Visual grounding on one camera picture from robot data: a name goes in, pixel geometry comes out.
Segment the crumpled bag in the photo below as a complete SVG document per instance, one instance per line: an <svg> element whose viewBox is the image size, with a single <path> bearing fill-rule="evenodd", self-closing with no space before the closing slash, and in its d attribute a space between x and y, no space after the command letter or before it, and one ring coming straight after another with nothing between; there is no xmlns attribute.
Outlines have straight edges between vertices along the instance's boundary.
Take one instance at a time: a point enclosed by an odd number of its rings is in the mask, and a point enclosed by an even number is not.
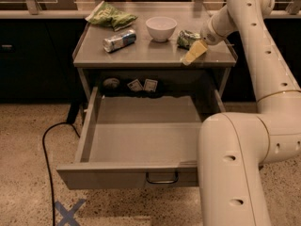
<svg viewBox="0 0 301 226"><path fill-rule="evenodd" d="M112 5L102 1L86 20L91 24L98 24L104 27L113 27L114 31L119 31L123 27L129 26L137 16L128 12L120 11Z"/></svg>

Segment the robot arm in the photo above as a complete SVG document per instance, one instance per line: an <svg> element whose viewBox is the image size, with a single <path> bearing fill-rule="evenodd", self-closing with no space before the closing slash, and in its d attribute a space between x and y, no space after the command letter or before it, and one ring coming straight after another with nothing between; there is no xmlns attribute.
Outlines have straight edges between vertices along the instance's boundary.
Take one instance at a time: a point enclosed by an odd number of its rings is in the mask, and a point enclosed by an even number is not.
<svg viewBox="0 0 301 226"><path fill-rule="evenodd" d="M301 152L301 93L266 29L274 0L227 0L201 28L208 44L239 31L258 114L221 113L201 127L198 178L204 226L270 226L259 165Z"/></svg>

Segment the white bowl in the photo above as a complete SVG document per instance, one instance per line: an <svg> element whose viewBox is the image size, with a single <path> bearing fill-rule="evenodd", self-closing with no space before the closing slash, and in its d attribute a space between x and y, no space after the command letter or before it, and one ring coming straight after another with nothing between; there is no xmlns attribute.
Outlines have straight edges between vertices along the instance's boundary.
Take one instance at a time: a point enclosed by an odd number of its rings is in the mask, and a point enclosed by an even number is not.
<svg viewBox="0 0 301 226"><path fill-rule="evenodd" d="M176 29L177 22L168 17L153 17L146 21L146 26L155 41L168 40Z"/></svg>

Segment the drawer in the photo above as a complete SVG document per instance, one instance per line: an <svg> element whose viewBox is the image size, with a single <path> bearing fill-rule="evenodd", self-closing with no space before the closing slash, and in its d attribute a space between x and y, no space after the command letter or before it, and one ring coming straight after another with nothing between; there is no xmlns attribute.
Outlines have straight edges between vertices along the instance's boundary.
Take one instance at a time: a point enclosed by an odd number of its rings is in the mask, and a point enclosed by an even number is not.
<svg viewBox="0 0 301 226"><path fill-rule="evenodd" d="M75 160L57 171L69 189L198 186L202 108L188 95L105 97L95 87Z"/></svg>

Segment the black cable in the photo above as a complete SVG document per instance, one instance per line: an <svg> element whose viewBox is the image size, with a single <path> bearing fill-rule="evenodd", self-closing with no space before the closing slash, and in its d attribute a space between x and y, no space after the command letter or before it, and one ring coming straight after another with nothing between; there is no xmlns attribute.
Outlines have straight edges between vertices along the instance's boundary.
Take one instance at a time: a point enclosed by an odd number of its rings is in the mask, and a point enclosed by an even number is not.
<svg viewBox="0 0 301 226"><path fill-rule="evenodd" d="M43 145L43 150L44 150L44 155L45 155L45 160L46 160L46 166L47 166L47 170L48 170L48 175L49 175L49 182L50 182L50 189L51 189L51 202L52 202L52 211L53 211L53 215L52 215L52 218L53 218L53 226L55 226L55 190L54 190L54 183L53 183L53 175L52 175L52 172L51 172L51 169L50 169L50 164L49 164L49 158L48 158L48 153L47 153L47 150L46 150L46 145L45 145L45 138L46 138L46 135L47 133L57 127L58 125L62 125L62 124L68 124L70 125L73 130L75 131L76 135L78 137L80 137L79 133L77 132L76 128L74 127L74 125L70 124L70 123L67 123L67 122L60 122L60 123L57 123L57 124L54 124L52 126L50 126L45 132L44 132L44 135L43 135L43 138L42 138L42 145Z"/></svg>

